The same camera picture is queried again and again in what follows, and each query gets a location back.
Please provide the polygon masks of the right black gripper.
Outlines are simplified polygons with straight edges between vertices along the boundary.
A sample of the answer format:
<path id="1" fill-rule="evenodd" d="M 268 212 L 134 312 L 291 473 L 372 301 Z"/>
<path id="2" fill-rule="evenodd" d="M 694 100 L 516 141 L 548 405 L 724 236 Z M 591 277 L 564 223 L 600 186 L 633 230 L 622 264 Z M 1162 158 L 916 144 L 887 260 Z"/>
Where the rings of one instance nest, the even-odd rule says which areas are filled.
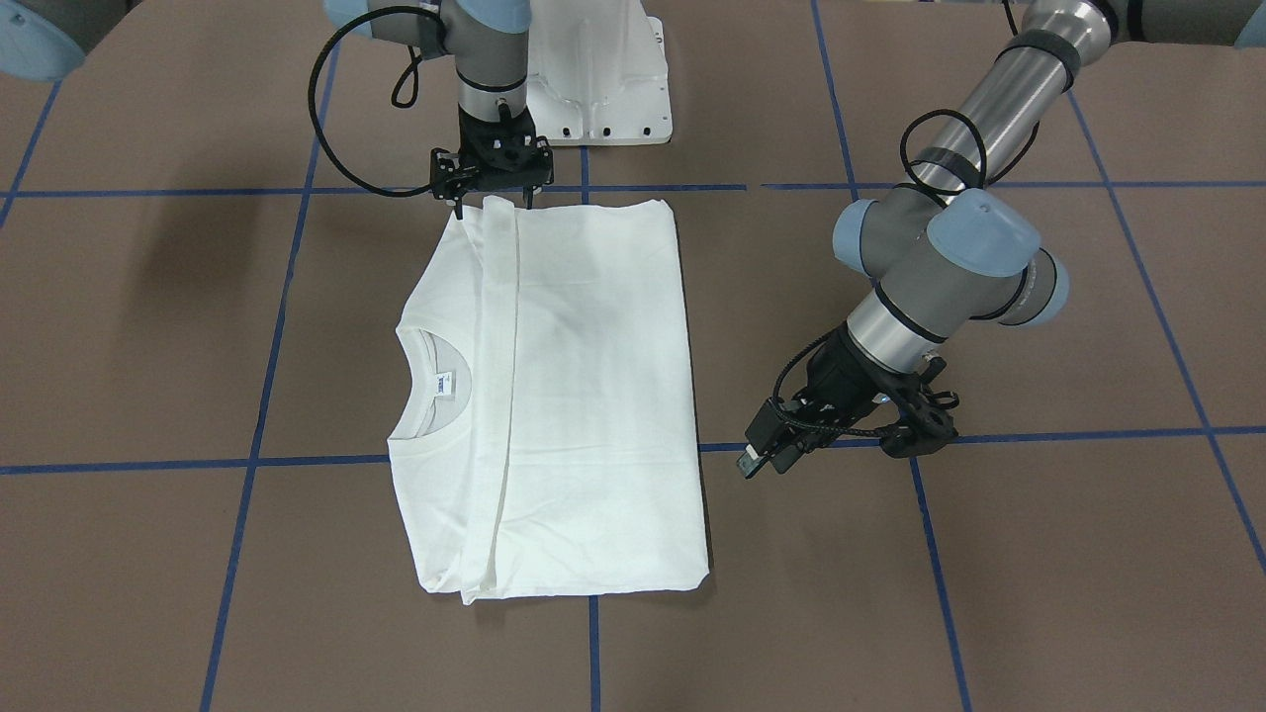
<path id="1" fill-rule="evenodd" d="M 430 149 L 429 191 L 449 195 L 456 220 L 463 219 L 470 191 L 524 190 L 524 209 L 534 207 L 541 188 L 555 181 L 552 147 L 538 136 L 528 108 L 515 117 L 498 113 L 494 122 L 458 109 L 460 147 Z"/>

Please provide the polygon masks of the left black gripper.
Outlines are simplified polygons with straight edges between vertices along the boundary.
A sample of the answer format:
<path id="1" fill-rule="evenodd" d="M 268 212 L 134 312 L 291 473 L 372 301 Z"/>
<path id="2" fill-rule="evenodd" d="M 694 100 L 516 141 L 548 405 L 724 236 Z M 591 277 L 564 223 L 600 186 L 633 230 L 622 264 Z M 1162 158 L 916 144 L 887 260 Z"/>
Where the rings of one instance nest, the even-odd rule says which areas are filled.
<path id="1" fill-rule="evenodd" d="M 748 424 L 747 446 L 737 461 L 746 481 L 765 465 L 785 474 L 804 455 L 829 447 L 842 435 L 876 437 L 882 446 L 901 441 L 899 422 L 874 431 L 856 428 L 874 410 L 874 398 L 891 394 L 901 378 L 863 353 L 848 327 L 837 327 L 820 338 L 819 348 L 809 359 L 806 378 L 805 386 L 794 397 L 798 409 L 781 408 L 768 398 Z"/>

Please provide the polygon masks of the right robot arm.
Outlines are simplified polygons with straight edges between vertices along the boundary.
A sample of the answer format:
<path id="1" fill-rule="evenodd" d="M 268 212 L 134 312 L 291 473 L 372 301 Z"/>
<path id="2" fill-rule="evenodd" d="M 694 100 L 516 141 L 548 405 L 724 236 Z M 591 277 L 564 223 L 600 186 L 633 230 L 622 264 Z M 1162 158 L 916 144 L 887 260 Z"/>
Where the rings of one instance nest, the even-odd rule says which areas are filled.
<path id="1" fill-rule="evenodd" d="M 473 191 L 519 191 L 524 207 L 555 180 L 553 149 L 539 134 L 525 104 L 532 6 L 525 1 L 325 1 L 335 29 L 322 46 L 306 89 L 316 144 L 342 176 L 363 190 L 392 199 L 430 195 L 462 215 Z M 1 66 L 5 75 L 53 84 L 81 67 L 135 1 L 5 1 L 1 5 Z M 389 189 L 356 175 L 335 156 L 322 127 L 316 85 L 343 38 L 362 35 L 405 46 L 406 68 L 395 82 L 392 104 L 420 89 L 419 68 L 449 57 L 458 86 L 458 148 L 430 149 L 422 186 Z"/>

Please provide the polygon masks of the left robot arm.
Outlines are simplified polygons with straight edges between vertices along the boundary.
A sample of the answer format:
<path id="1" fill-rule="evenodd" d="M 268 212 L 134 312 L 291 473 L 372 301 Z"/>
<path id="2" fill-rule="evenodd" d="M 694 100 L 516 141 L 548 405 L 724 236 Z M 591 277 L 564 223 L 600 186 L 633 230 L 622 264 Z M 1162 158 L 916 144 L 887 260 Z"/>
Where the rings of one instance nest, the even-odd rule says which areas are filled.
<path id="1" fill-rule="evenodd" d="M 1070 275 L 1017 209 L 991 194 L 1031 148 L 1041 118 L 1112 46 L 1263 46 L 1261 1 L 1032 1 L 1008 44 L 931 144 L 898 152 L 905 177 L 838 217 L 836 258 L 871 291 L 843 323 L 801 350 L 806 384 L 774 383 L 737 465 L 787 473 L 844 436 L 890 457 L 937 452 L 957 437 L 960 399 L 936 391 L 939 348 L 968 321 L 1031 327 L 1053 319 Z"/>

